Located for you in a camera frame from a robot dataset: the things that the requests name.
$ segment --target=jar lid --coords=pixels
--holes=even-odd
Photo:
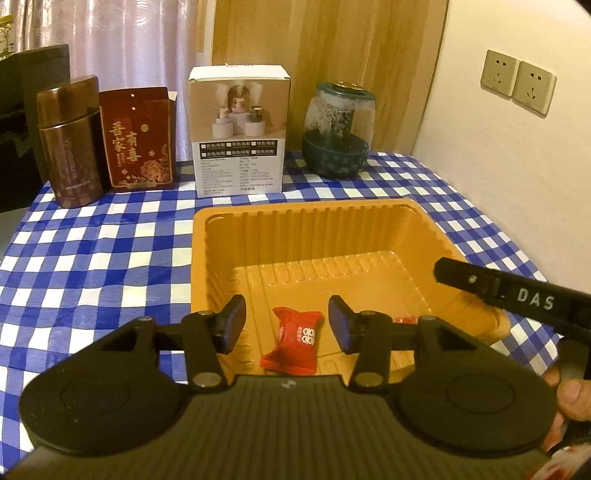
[[[71,122],[99,109],[99,79],[76,77],[37,93],[37,115],[42,128]]]
[[[349,82],[323,82],[317,85],[318,90],[351,100],[375,100],[375,95],[362,86]]]

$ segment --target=orange plastic tray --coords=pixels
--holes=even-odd
[[[273,307],[320,310],[317,373],[348,382],[356,355],[341,353],[330,329],[331,295],[356,312],[436,315],[489,345],[509,333],[503,311],[435,282],[433,267],[443,256],[465,260],[411,200],[207,208],[194,218],[191,310],[219,311],[232,295],[246,297],[244,331],[234,352],[220,355],[229,379],[273,374],[259,367],[261,355],[275,348]],[[393,352],[390,380],[400,380],[412,364],[412,352]]]

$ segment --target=human hand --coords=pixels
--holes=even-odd
[[[556,390],[558,400],[558,413],[542,445],[548,451],[562,439],[561,428],[565,419],[591,421],[591,380],[566,379],[561,382],[557,365],[548,369],[544,379]]]

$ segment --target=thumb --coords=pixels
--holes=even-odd
[[[558,406],[566,417],[576,421],[591,420],[591,381],[564,380],[558,386]]]

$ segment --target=dark green jar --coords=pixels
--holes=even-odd
[[[353,83],[320,83],[304,124],[302,154],[321,177],[350,179],[366,165],[374,136],[375,96]]]

